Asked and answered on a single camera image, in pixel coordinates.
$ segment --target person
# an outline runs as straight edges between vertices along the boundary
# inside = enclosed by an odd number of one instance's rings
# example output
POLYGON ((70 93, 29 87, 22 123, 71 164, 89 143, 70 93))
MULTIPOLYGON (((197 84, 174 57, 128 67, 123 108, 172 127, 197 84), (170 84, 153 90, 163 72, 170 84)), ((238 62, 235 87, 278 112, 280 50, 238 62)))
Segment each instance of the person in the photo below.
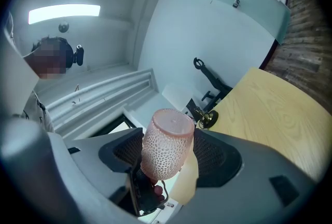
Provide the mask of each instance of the person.
MULTIPOLYGON (((15 46, 13 37, 13 18, 8 13, 6 29, 15 46)), ((74 52, 65 38, 44 37, 37 44, 33 44, 31 52, 24 56, 24 60, 41 79, 54 79, 73 65, 74 52)), ((48 110, 40 102, 37 94, 32 91, 21 115, 22 118, 36 121, 47 131, 54 133, 54 126, 48 110)), ((156 185, 157 181, 151 180, 154 192, 160 201, 164 200, 163 189, 156 185)))

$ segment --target pink textured tumbler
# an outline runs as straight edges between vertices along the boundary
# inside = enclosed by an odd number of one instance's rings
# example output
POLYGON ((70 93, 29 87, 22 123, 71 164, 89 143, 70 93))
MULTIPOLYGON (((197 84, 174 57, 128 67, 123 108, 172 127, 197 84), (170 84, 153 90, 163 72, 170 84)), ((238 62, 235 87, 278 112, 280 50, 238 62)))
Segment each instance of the pink textured tumbler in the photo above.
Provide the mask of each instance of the pink textured tumbler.
POLYGON ((143 137, 141 169, 150 179, 172 178, 183 165, 195 125, 174 109, 156 111, 143 137))

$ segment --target fluorescent light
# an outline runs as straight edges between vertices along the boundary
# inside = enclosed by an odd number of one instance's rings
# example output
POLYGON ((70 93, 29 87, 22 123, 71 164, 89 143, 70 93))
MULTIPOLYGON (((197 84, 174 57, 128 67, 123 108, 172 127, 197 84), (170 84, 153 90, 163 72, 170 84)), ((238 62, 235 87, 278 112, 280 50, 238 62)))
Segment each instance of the fluorescent light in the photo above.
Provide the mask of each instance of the fluorescent light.
POLYGON ((100 6, 69 4, 37 8, 29 11, 28 23, 71 16, 99 16, 100 6))

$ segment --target wooden table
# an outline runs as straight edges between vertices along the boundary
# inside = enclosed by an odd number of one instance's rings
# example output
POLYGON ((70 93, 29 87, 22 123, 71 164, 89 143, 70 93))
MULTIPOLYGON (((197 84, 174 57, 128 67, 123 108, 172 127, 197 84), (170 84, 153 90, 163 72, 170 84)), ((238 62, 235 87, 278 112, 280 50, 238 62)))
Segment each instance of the wooden table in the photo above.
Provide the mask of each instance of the wooden table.
MULTIPOLYGON (((316 181, 327 169, 332 116, 285 80, 251 68, 214 110, 219 118, 210 131, 270 146, 316 181)), ((191 152, 171 197, 186 204, 195 193, 191 183, 197 177, 197 160, 191 152)))

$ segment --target wooden floor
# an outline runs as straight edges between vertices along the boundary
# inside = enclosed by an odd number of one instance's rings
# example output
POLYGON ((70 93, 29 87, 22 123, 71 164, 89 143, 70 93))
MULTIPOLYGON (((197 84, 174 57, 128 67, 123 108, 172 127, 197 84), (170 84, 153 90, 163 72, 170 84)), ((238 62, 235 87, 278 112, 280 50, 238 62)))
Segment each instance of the wooden floor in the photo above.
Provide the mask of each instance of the wooden floor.
POLYGON ((288 0, 290 24, 265 71, 292 83, 332 114, 332 36, 317 0, 288 0))

